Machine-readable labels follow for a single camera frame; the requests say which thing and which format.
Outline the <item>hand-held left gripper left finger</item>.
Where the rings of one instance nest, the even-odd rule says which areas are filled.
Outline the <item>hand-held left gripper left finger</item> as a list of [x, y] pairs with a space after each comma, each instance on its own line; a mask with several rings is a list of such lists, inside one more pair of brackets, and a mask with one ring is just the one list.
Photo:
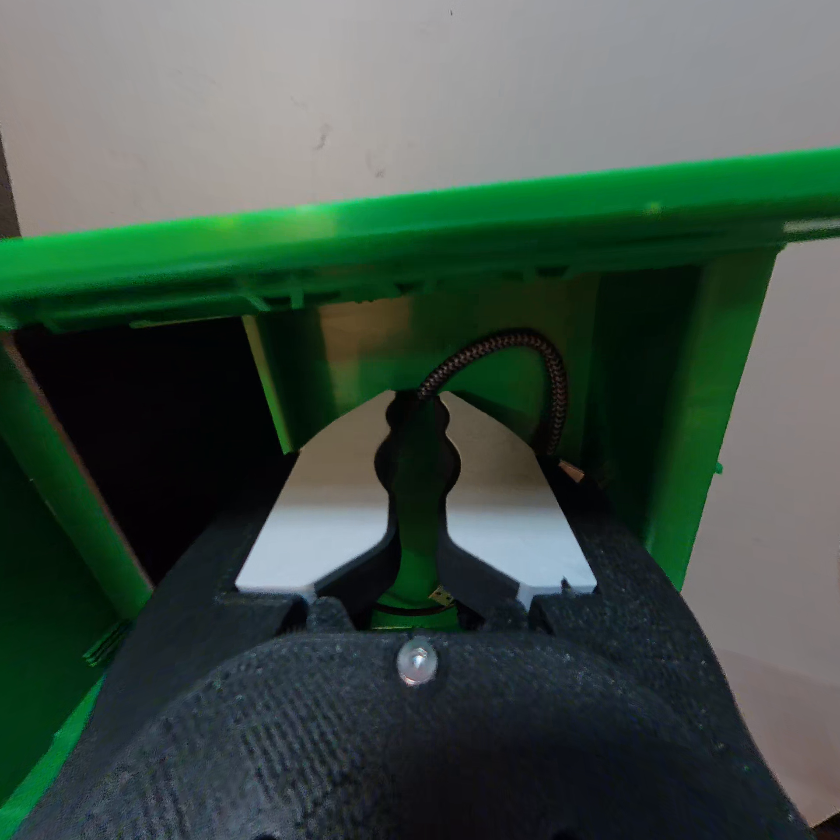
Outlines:
[[392, 587], [402, 559], [389, 419], [395, 398], [382, 392], [301, 447], [238, 572], [238, 593], [309, 604], [333, 597], [353, 615]]

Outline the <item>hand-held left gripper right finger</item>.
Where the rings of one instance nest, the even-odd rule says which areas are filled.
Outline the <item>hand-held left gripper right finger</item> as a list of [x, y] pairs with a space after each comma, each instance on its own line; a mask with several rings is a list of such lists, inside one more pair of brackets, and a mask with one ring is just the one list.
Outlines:
[[507, 426], [446, 392], [436, 399], [446, 475], [437, 577], [483, 617], [513, 600], [592, 595], [597, 581], [533, 449]]

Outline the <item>green plastic bin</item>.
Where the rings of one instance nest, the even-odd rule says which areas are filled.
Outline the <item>green plastic bin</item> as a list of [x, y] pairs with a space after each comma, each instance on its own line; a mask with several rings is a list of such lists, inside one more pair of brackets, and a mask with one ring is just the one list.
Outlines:
[[[2, 240], [2, 838], [814, 838], [679, 587], [838, 149]], [[159, 584], [16, 332], [242, 319], [283, 453]], [[243, 595], [298, 452], [394, 391], [392, 587]], [[539, 458], [597, 586], [438, 580], [436, 399]]]

